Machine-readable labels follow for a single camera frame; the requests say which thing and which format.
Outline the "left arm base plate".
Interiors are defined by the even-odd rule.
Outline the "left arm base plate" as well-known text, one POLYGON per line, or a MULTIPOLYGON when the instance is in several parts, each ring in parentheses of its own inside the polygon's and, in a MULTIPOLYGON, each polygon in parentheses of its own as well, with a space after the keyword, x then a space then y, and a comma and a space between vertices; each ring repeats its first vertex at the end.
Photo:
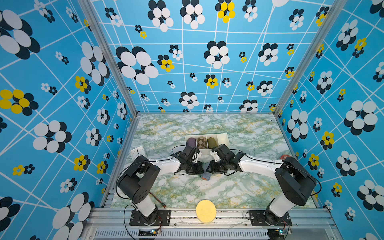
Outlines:
POLYGON ((148 217, 139 210, 131 211, 130 226, 169 226, 171 220, 170 210, 155 210, 148 217))

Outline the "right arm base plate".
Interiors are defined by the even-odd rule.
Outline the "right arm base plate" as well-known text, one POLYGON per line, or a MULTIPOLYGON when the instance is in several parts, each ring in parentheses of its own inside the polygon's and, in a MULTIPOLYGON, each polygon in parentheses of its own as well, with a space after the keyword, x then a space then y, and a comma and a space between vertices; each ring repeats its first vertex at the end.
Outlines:
POLYGON ((246 213, 246 219, 253 227, 291 227, 293 225, 289 213, 279 218, 264 210, 249 210, 246 213))

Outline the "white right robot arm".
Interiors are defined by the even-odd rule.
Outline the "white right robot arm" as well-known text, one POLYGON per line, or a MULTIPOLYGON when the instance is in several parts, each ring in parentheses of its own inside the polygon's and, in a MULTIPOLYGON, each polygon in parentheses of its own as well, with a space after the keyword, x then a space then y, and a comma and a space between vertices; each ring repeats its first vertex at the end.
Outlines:
POLYGON ((233 172, 254 173, 276 180, 282 193, 274 198, 265 210, 270 222, 281 219, 295 206, 304 206, 313 195, 318 181, 295 158, 266 160, 251 157, 244 152, 235 154, 227 145, 221 144, 210 151, 214 160, 207 172, 226 174, 233 172))

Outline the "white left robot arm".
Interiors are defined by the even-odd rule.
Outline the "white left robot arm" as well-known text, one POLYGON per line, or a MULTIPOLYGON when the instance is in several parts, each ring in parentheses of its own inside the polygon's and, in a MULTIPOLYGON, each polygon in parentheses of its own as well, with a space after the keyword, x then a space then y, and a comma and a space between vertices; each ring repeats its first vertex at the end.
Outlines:
POLYGON ((157 177, 179 172, 186 175, 200 175, 204 172, 203 163, 199 161, 200 150, 189 145, 182 147, 181 151, 160 160, 148 159, 144 155, 136 156, 116 181, 116 189, 126 195, 148 221, 152 221, 157 215, 158 207, 150 197, 157 177))

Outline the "grey blue striped sock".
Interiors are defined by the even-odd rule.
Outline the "grey blue striped sock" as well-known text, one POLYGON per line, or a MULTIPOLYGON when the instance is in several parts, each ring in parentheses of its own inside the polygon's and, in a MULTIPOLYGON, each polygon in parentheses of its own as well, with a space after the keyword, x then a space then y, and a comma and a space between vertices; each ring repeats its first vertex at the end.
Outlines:
POLYGON ((211 179, 211 173, 204 172, 201 174, 201 178, 205 181, 209 181, 211 179))

